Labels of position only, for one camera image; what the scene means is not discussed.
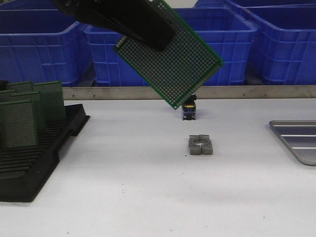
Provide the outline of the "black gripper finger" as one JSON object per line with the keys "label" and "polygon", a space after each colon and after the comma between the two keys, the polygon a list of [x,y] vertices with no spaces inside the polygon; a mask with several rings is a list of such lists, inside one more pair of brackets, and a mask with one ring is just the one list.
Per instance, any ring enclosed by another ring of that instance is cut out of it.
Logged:
{"label": "black gripper finger", "polygon": [[54,0],[61,12],[77,21],[130,37],[163,51],[173,40],[173,23],[150,0]]}

